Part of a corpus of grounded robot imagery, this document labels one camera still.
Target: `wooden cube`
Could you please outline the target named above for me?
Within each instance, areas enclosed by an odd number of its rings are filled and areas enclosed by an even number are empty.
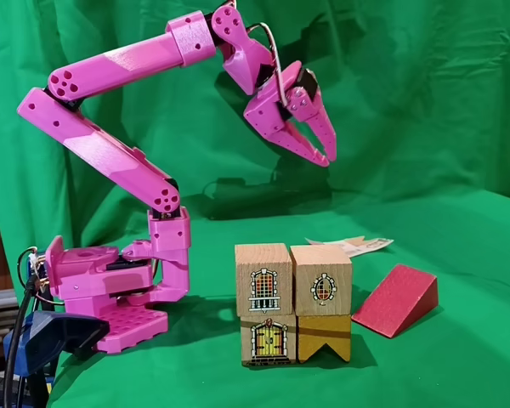
[[[352,265],[337,245],[291,246],[297,316],[350,315]]]
[[[303,316],[298,318],[298,362],[304,363],[328,345],[342,360],[351,359],[351,316]]]
[[[297,362],[297,316],[250,316],[240,320],[241,362],[244,366]]]
[[[292,315],[292,260],[285,244],[237,245],[238,316]]]

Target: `green fabric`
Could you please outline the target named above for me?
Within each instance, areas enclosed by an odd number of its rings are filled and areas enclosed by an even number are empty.
[[[28,90],[218,3],[0,0],[0,227],[12,271],[22,250],[58,234],[67,247],[147,235],[141,203],[16,115]],[[165,308],[168,334],[63,359],[51,406],[510,407],[510,0],[239,9],[269,24],[283,66],[315,72],[338,159],[317,168],[264,143],[220,57],[87,100],[85,115],[178,180],[193,218],[192,291]],[[241,367],[234,244],[356,235],[396,242],[354,259],[354,310],[396,264],[436,274],[440,308],[393,340],[354,326],[349,365],[323,353]]]

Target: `wooden block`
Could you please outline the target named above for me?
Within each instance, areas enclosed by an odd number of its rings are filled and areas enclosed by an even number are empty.
[[[350,315],[351,259],[335,245],[291,246],[297,316]]]
[[[353,321],[392,338],[438,304],[436,276],[398,265],[365,300]]]
[[[277,366],[297,361],[297,316],[241,317],[241,362]]]
[[[236,313],[292,315],[292,260],[285,244],[237,245]]]
[[[351,316],[298,317],[298,362],[328,345],[342,360],[351,359]]]

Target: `paper scrap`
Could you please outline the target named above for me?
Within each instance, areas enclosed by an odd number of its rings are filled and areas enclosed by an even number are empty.
[[[374,240],[365,241],[364,236],[327,242],[312,241],[306,238],[306,241],[310,245],[338,245],[350,258],[357,257],[363,253],[379,251],[394,242],[394,240],[388,240],[387,238],[376,238]]]

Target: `red wedge block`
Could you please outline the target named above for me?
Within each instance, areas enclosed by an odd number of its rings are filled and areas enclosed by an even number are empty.
[[[438,304],[436,276],[398,265],[366,299],[352,320],[392,338]]]

